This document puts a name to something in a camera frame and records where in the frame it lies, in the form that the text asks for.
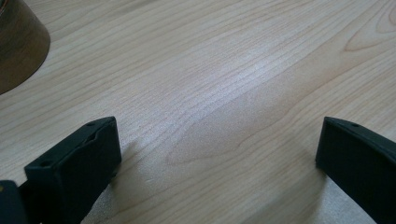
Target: black clamp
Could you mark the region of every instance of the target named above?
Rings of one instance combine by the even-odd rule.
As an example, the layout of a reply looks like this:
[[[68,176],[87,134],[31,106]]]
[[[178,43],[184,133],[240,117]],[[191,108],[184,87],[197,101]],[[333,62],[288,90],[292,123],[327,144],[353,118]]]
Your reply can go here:
[[[396,143],[359,124],[325,118],[316,161],[375,222],[396,223]]]
[[[19,188],[0,181],[0,223],[80,223],[120,162],[116,119],[87,123],[25,166]]]

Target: wood grain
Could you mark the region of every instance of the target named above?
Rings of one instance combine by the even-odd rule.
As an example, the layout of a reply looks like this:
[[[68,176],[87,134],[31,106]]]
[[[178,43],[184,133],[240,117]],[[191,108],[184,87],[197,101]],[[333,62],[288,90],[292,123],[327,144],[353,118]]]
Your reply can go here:
[[[48,31],[22,0],[0,1],[0,94],[31,76],[49,47]]]
[[[395,1],[26,1],[48,59],[0,96],[0,177],[114,115],[84,223],[373,223],[315,168],[324,116],[396,139]]]

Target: light wood surface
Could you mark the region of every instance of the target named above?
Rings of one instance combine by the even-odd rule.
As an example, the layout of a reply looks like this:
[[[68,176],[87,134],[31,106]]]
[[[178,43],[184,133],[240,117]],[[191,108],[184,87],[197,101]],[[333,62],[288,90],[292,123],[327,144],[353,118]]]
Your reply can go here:
[[[373,223],[314,159],[324,116],[396,140],[395,1],[26,3],[51,46],[0,95],[0,178],[114,115],[84,223]]]

